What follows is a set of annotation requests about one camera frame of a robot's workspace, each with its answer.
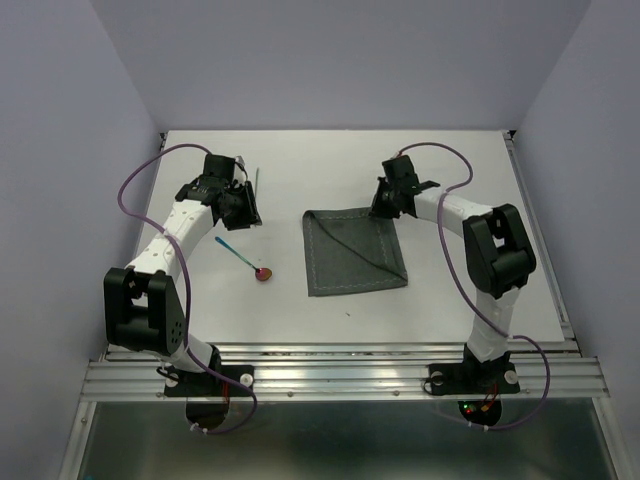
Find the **red spoon head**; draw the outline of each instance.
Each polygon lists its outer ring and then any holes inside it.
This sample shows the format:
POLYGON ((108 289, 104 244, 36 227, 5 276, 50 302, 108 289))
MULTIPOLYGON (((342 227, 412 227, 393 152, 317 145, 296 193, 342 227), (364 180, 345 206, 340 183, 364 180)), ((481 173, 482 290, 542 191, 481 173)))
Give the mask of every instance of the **red spoon head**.
POLYGON ((256 270, 256 278, 261 282, 266 282, 271 278, 273 272, 268 268, 259 268, 256 270))

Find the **gray cloth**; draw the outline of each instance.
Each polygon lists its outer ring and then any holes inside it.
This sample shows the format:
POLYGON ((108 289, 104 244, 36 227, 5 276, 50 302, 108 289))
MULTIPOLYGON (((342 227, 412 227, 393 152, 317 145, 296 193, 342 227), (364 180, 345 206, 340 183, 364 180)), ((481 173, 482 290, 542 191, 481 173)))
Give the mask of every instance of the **gray cloth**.
POLYGON ((393 220, 369 217, 369 210, 304 213, 302 231, 310 297, 408 285, 393 220))

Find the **screw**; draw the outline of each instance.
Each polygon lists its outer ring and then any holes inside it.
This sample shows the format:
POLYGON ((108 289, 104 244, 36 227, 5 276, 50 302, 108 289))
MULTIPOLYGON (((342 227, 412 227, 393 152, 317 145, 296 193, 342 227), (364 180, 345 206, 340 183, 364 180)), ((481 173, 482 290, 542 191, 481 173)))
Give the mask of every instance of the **screw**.
POLYGON ((440 385, 442 385, 444 382, 442 381, 442 372, 438 372, 437 370, 435 372, 433 372, 431 374, 431 383, 433 383, 435 386, 439 387, 440 385))
POLYGON ((504 379, 509 385, 515 385, 518 383, 518 374, 513 370, 507 370, 504 372, 504 379))
POLYGON ((253 376, 249 373, 243 373, 240 376, 240 383, 245 387, 250 387, 253 385, 253 376))

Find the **metal frame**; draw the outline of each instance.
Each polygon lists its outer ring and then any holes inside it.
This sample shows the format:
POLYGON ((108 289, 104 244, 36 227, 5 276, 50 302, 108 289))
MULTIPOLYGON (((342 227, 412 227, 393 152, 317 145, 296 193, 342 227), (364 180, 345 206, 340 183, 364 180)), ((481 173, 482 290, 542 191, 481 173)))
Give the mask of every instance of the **metal frame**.
MULTIPOLYGON (((593 398, 616 475, 622 480, 631 479, 633 467, 611 407, 599 362, 581 356, 521 177, 513 140, 506 132, 503 132, 503 137, 565 337, 563 342, 542 344, 552 370, 549 396, 593 398)), ((218 345, 218 348, 225 363, 250 363, 256 367, 254 390, 258 398, 265 402, 437 401, 458 398, 427 395, 422 390, 422 380, 427 375, 427 364, 460 361, 463 344, 224 344, 218 345)), ((512 360, 522 387, 520 394, 509 398, 540 397, 544 385, 544 366, 540 356, 526 343, 511 342, 509 348, 513 352, 512 360)), ((109 346, 101 361, 89 365, 60 480, 77 478, 97 402, 184 401, 164 397, 164 380, 155 372, 158 365, 159 362, 150 355, 115 346, 109 346)))
POLYGON ((76 418, 73 420, 67 451, 62 461, 59 480, 76 480, 80 474, 82 459, 89 441, 93 416, 96 411, 95 402, 80 402, 76 418))
POLYGON ((529 221, 531 222, 531 230, 533 231, 533 236, 535 238, 536 245, 538 246, 538 252, 541 257, 539 260, 544 269, 547 281, 549 282, 549 285, 551 287, 551 294, 556 303, 556 309, 558 311, 558 315, 560 316, 560 321, 569 322, 569 314, 567 313, 567 309, 564 305, 564 300, 562 299, 562 294, 560 293, 558 279, 556 278, 556 274, 553 271, 551 258, 549 257, 549 250, 547 250, 547 244, 545 243, 544 237, 542 236, 542 230, 540 229, 538 217, 536 216, 536 213, 533 209, 533 203, 531 202, 531 197, 529 196, 529 190, 527 189, 527 186, 524 183, 524 179, 522 177, 522 170, 518 162, 518 156, 516 154, 515 144, 513 143, 513 137, 509 132, 502 132, 502 137, 504 138, 504 144, 507 148, 507 152, 509 153, 511 167, 513 168, 513 173, 516 177, 516 182, 518 183, 518 189, 520 190, 520 194, 522 195, 524 208, 527 211, 529 221))

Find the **blue spoon handle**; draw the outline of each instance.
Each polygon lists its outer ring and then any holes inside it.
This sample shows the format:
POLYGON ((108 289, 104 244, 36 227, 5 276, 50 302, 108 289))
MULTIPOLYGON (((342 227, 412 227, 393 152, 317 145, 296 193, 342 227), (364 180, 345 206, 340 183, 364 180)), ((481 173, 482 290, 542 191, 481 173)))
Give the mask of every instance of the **blue spoon handle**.
POLYGON ((226 248, 227 250, 229 250, 231 253, 233 253, 236 257, 238 257, 240 260, 242 260, 244 263, 246 263, 247 265, 249 265, 251 268, 253 268, 254 270, 258 270, 249 260, 247 260, 246 258, 244 258, 242 255, 240 255, 238 252, 236 252, 233 247, 231 247, 231 245, 229 245, 227 242, 225 242, 224 240, 222 240, 220 237, 216 237, 216 242, 218 242, 220 245, 222 245, 224 248, 226 248))

